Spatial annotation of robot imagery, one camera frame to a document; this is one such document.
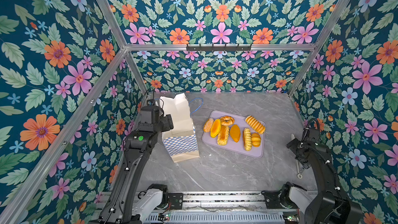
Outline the lilac plastic tray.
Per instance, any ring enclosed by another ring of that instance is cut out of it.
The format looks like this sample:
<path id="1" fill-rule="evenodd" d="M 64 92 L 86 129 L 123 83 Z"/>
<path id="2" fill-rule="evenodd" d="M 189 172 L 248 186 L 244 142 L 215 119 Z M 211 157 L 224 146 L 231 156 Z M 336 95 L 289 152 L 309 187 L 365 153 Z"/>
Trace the lilac plastic tray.
<path id="1" fill-rule="evenodd" d="M 216 147 L 223 148 L 223 149 L 230 150 L 230 151 L 235 151 L 235 152 L 238 152 L 238 153 L 247 155 L 247 156 L 251 156 L 251 157 L 255 157 L 255 158 L 260 158 L 260 157 L 262 157 L 262 155 L 263 155 L 263 146 L 264 146 L 264 133 L 263 133 L 263 134 L 260 134 L 260 137 L 261 137 L 261 145 L 260 145 L 259 147 L 253 147 L 253 146 L 252 146 L 251 151 L 245 151 L 245 149 L 244 149 L 244 141 L 243 141 L 243 130 L 244 130 L 245 128 L 249 128 L 250 131 L 251 131 L 251 133 L 256 132 L 256 131 L 254 131 L 254 130 L 246 123 L 245 119 L 246 119 L 247 117 L 243 117 L 243 116 L 239 116 L 239 115 L 234 115 L 234 114 L 229 114 L 229 113 L 221 112 L 221 111 L 212 111 L 211 114 L 210 114 L 210 118 L 213 118 L 214 121 L 215 121 L 216 119 L 220 119 L 220 118 L 223 117 L 223 116 L 232 116 L 232 117 L 234 118 L 234 120 L 235 120 L 234 124 L 237 124 L 237 125 L 239 126 L 240 131 L 241 131 L 241 135 L 240 135 L 240 140 L 239 140 L 239 142 L 238 142 L 238 143 L 235 143 L 235 142 L 231 139 L 231 137 L 230 137 L 230 131 L 229 131 L 228 143 L 227 143 L 227 145 L 225 145 L 225 146 L 220 146 L 220 145 L 218 145 L 218 144 L 217 144 L 217 137 L 218 137 L 218 136 L 215 137 L 215 138 L 212 138 L 212 137 L 210 136 L 210 132 L 208 132 L 208 133 L 205 133 L 205 132 L 204 132 L 204 134 L 203 134 L 203 136 L 202 136 L 202 141 L 203 141 L 204 143 L 208 144 L 208 145 L 216 146 Z"/>

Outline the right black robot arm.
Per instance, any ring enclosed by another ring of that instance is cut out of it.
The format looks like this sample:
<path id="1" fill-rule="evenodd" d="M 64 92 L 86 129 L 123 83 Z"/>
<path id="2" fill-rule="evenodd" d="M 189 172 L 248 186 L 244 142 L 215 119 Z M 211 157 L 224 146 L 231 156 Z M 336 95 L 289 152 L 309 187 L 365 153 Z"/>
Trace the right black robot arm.
<path id="1" fill-rule="evenodd" d="M 358 224 L 362 209 L 343 189 L 331 152 L 319 139 L 319 130 L 305 127 L 301 140 L 295 138 L 286 145 L 304 168 L 313 170 L 318 194 L 312 197 L 305 189 L 287 182 L 279 201 L 286 208 L 298 207 L 305 224 Z"/>

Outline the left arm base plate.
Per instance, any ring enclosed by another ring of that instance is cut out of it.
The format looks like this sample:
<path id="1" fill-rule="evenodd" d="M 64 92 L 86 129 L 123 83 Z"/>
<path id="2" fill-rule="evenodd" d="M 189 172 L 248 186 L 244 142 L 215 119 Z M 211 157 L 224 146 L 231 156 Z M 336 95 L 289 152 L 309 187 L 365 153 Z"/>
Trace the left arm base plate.
<path id="1" fill-rule="evenodd" d="M 164 206 L 161 208 L 163 210 L 181 210 L 183 205 L 184 194 L 178 193 L 167 193 L 163 197 Z"/>

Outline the metal tongs white tips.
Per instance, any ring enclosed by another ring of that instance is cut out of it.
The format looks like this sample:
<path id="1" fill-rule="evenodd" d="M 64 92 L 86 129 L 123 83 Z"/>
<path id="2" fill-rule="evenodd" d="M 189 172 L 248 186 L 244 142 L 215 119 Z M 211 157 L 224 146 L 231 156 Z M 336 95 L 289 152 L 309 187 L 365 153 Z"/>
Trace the metal tongs white tips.
<path id="1" fill-rule="evenodd" d="M 296 169 L 297 169 L 297 178 L 302 179 L 303 178 L 303 167 L 298 160 L 296 160 Z"/>

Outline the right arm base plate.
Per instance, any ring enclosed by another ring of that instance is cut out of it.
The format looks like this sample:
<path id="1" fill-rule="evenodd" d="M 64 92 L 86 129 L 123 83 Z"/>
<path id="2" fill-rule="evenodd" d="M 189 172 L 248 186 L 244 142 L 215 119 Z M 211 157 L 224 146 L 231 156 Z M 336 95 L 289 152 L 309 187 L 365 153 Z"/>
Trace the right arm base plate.
<path id="1" fill-rule="evenodd" d="M 262 191 L 267 209 L 306 209 L 311 199 L 302 190 L 291 188 L 279 191 Z"/>

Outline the large striped loaf bread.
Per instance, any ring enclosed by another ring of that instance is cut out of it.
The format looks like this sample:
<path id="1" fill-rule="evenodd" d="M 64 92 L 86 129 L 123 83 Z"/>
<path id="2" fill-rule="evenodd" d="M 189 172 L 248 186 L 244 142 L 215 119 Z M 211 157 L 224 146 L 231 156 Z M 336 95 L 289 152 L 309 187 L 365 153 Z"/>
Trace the large striped loaf bread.
<path id="1" fill-rule="evenodd" d="M 265 125 L 263 125 L 259 120 L 251 115 L 248 116 L 245 121 L 254 131 L 259 134 L 263 134 L 266 130 Z"/>

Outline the pale ridged long bread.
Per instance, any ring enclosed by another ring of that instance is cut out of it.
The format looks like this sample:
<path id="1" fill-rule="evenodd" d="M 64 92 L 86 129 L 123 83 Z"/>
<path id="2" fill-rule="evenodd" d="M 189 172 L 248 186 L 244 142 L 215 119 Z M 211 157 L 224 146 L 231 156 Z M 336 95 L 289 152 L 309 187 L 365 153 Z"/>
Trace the pale ridged long bread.
<path id="1" fill-rule="evenodd" d="M 244 149 L 245 151 L 251 151 L 252 149 L 252 139 L 251 139 L 251 131 L 249 128 L 245 128 L 243 130 L 243 141 L 244 141 Z"/>

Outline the orange pointed bread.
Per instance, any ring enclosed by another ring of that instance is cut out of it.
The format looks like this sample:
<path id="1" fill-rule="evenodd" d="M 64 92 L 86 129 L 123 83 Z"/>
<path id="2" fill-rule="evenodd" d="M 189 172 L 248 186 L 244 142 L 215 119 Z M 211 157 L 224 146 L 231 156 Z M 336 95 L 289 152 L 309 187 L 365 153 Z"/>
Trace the orange pointed bread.
<path id="1" fill-rule="evenodd" d="M 241 131 L 237 124 L 234 124 L 230 128 L 230 137 L 235 142 L 238 143 L 240 140 Z"/>

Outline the checkered paper bag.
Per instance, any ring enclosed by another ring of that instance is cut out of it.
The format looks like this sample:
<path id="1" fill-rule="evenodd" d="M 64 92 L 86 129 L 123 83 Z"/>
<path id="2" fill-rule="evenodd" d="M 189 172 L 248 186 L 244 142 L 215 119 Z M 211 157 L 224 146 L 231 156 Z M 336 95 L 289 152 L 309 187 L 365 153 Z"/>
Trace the checkered paper bag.
<path id="1" fill-rule="evenodd" d="M 170 114 L 173 129 L 162 133 L 162 142 L 174 163 L 200 157 L 195 126 L 184 93 L 159 99 L 165 114 Z"/>

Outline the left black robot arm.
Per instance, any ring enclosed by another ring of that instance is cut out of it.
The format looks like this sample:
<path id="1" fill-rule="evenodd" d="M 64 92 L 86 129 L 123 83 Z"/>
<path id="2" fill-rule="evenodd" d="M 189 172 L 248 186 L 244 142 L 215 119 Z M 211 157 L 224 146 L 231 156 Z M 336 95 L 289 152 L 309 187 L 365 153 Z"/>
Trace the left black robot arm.
<path id="1" fill-rule="evenodd" d="M 109 199 L 93 224 L 142 224 L 157 208 L 168 205 L 168 188 L 152 184 L 134 202 L 144 167 L 163 132 L 174 127 L 172 116 L 166 115 L 156 100 L 148 100 L 141 108 L 139 122 L 127 136 L 123 160 Z"/>

